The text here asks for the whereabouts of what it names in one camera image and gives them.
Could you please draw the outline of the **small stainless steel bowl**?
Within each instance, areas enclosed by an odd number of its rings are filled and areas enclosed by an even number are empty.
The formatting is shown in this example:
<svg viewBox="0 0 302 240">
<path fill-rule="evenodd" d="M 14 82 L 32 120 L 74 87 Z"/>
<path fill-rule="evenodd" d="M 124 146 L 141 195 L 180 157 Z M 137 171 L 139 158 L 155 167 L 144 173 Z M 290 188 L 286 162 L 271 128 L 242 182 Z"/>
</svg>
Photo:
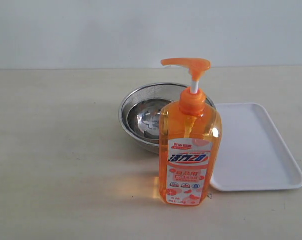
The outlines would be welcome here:
<svg viewBox="0 0 302 240">
<path fill-rule="evenodd" d="M 137 103 L 127 116 L 129 128 L 140 138 L 158 140 L 160 112 L 171 102 L 163 98 L 152 98 Z"/>
</svg>

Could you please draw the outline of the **white rectangular plastic tray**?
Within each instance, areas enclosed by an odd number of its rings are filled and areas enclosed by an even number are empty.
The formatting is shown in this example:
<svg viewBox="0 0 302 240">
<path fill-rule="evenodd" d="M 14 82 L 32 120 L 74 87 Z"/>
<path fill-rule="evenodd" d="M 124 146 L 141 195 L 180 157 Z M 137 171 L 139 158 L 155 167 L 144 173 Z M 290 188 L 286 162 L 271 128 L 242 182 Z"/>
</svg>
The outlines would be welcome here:
<svg viewBox="0 0 302 240">
<path fill-rule="evenodd" d="M 256 103 L 219 103 L 223 134 L 211 178 L 218 191 L 302 187 L 302 171 L 266 109 Z"/>
</svg>

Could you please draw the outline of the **steel mesh colander basket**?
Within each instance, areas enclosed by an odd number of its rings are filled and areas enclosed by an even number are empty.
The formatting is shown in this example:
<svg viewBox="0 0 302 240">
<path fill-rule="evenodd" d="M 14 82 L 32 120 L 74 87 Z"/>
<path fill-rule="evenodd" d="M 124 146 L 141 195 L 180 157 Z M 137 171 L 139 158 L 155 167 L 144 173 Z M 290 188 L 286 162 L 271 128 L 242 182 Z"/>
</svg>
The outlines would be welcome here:
<svg viewBox="0 0 302 240">
<path fill-rule="evenodd" d="M 153 152 L 155 154 L 159 153 L 159 138 L 155 141 L 149 141 L 149 139 L 143 139 L 135 135 L 132 130 L 129 128 L 127 122 L 127 116 L 129 110 L 136 105 L 137 103 L 148 100 L 148 99 L 167 99 L 172 102 L 178 101 L 180 99 L 181 92 L 184 89 L 188 88 L 188 85 L 179 84 L 174 82 L 158 82 L 147 84 L 145 86 L 141 86 L 130 94 L 128 94 L 122 101 L 119 107 L 119 122 L 123 128 L 123 130 L 134 139 L 134 141 L 144 149 Z"/>
</svg>

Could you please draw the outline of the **orange pump soap bottle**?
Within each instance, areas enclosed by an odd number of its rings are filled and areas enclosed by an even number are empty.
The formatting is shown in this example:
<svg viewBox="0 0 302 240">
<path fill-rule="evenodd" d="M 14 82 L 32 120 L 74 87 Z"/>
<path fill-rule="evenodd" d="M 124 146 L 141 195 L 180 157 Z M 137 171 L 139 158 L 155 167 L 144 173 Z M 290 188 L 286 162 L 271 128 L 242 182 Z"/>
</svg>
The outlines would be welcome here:
<svg viewBox="0 0 302 240">
<path fill-rule="evenodd" d="M 222 137 L 220 114 L 198 86 L 210 62 L 167 58 L 161 63 L 187 68 L 191 84 L 160 112 L 159 194 L 167 204 L 197 206 L 207 196 Z"/>
</svg>

